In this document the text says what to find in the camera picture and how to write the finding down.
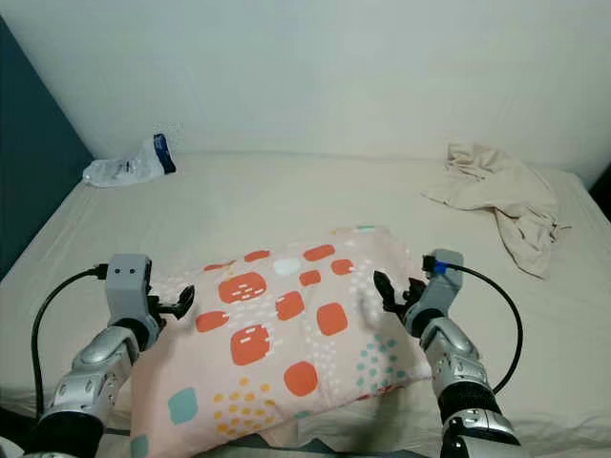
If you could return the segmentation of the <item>pink pillow with orange patches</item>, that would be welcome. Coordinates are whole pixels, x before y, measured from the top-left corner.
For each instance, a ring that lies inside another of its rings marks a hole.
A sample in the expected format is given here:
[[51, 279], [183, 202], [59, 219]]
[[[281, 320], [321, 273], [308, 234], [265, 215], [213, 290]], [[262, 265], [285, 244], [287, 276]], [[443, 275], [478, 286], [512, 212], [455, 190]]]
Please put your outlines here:
[[196, 296], [135, 363], [128, 458], [188, 458], [428, 379], [375, 272], [402, 291], [419, 267], [388, 228], [355, 226], [158, 281]]

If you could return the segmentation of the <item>bed with beige sheet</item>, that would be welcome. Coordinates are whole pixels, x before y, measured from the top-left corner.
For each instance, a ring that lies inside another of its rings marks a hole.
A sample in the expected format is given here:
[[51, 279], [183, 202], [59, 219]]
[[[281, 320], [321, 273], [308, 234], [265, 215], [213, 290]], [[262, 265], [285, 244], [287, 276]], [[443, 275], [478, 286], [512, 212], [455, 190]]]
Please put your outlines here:
[[0, 405], [31, 414], [33, 318], [75, 272], [116, 253], [145, 254], [156, 279], [336, 228], [381, 225], [411, 250], [463, 254], [506, 289], [525, 340], [498, 401], [536, 455], [611, 458], [611, 219], [571, 172], [538, 173], [559, 202], [561, 236], [544, 280], [520, 271], [492, 214], [425, 197], [441, 158], [191, 154], [171, 176], [117, 188], [79, 184], [1, 282]]

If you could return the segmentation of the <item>crumpled beige cloth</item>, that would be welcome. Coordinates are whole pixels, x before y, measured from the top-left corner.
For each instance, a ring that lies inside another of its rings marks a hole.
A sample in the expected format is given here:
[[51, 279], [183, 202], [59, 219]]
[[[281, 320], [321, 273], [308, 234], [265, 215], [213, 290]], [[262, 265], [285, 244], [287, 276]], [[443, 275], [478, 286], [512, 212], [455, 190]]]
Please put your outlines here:
[[549, 180], [527, 162], [479, 143], [447, 145], [444, 175], [422, 195], [462, 211], [489, 211], [503, 247], [534, 278], [550, 278], [562, 222], [561, 201]]

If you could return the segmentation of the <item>clear plastic bag blue label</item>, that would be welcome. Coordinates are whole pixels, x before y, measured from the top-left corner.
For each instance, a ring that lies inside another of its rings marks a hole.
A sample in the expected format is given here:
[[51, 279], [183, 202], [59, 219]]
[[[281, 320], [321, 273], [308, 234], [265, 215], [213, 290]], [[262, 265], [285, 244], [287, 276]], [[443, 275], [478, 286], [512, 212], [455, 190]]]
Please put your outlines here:
[[97, 158], [83, 170], [82, 179], [89, 186], [113, 188], [148, 182], [177, 170], [166, 135], [155, 134], [133, 156]]

